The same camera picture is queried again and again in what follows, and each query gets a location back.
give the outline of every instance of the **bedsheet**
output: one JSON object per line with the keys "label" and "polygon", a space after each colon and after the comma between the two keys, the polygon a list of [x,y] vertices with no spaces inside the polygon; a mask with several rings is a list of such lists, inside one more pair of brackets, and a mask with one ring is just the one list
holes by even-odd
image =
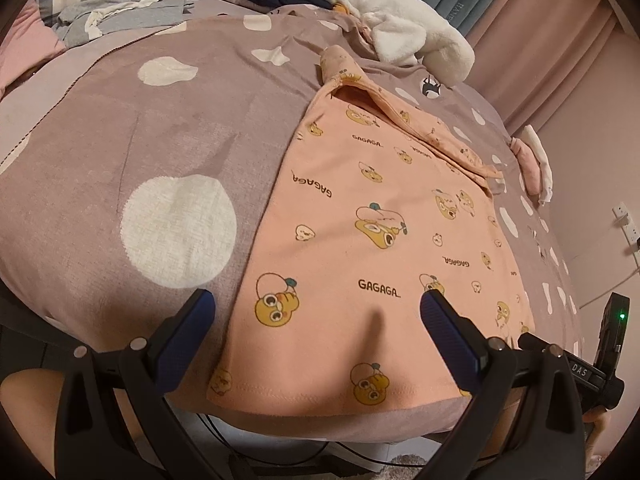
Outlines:
{"label": "bedsheet", "polygon": [[[305,6],[193,20],[96,62],[4,161],[0,278],[99,351],[151,334],[196,286],[212,290],[216,322],[171,398],[246,430],[388,442],[452,427],[462,397],[423,413],[311,418],[245,416],[206,400],[255,232],[321,86],[319,55],[334,44],[502,171],[503,179],[488,180],[494,219],[516,257],[536,333],[579,353],[566,266],[546,210],[540,215],[524,193],[495,112],[466,86],[444,88],[424,67],[378,62],[354,18]],[[37,76],[26,84],[36,86]],[[425,156],[420,147],[407,154]]]}

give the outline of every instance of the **power outlet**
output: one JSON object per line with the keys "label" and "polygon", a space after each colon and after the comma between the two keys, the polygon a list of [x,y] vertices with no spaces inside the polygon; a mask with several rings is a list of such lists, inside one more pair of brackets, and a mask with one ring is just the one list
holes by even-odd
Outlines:
{"label": "power outlet", "polygon": [[624,202],[620,202],[615,206],[615,208],[613,208],[613,214],[618,219],[620,227],[622,227],[622,231],[626,236],[626,241],[629,242],[629,245],[634,251],[636,265],[640,268],[640,253],[638,252],[638,238],[640,238],[640,230],[636,227],[636,223]]}

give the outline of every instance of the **white cloth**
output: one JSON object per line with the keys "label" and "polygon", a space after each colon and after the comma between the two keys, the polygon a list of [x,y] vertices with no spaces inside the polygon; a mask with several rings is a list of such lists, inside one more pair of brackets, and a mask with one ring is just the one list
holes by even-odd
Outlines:
{"label": "white cloth", "polygon": [[422,0],[327,0],[343,4],[371,29],[380,61],[423,65],[443,85],[463,82],[474,50],[449,22]]}
{"label": "white cloth", "polygon": [[96,38],[100,38],[102,35],[102,31],[98,28],[98,24],[101,21],[119,14],[120,12],[124,12],[125,10],[142,9],[143,7],[148,7],[149,5],[159,1],[160,0],[138,0],[133,2],[122,2],[102,9],[92,10],[84,24],[84,31],[89,35],[89,40],[95,40]]}
{"label": "white cloth", "polygon": [[542,147],[542,142],[538,134],[533,129],[533,126],[527,124],[520,135],[520,140],[531,148],[531,151],[536,156],[536,159],[540,165],[540,173],[542,174],[542,192],[538,197],[538,201],[544,205],[551,202],[551,196],[553,195],[554,180],[551,175],[551,166],[549,165],[549,159],[546,156],[546,151]]}

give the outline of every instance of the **pink pillow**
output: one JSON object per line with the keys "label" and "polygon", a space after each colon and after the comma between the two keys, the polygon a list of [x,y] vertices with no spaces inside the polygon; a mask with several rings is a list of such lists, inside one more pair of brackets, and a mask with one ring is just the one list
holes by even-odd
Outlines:
{"label": "pink pillow", "polygon": [[64,49],[65,44],[40,19],[36,1],[27,1],[0,44],[0,99],[6,87],[27,70],[53,59]]}

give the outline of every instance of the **pink wall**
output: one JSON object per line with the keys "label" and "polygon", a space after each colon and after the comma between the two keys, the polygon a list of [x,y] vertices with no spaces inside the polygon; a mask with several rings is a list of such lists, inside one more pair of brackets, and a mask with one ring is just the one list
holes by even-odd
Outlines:
{"label": "pink wall", "polygon": [[[640,225],[640,43],[615,30],[598,59],[538,132],[554,176],[551,220],[577,291],[578,305],[603,294],[636,268],[613,206],[625,202]],[[618,367],[620,405],[596,445],[609,452],[640,406],[640,277],[615,291],[631,298]],[[593,361],[609,294],[580,311],[584,358]]]}

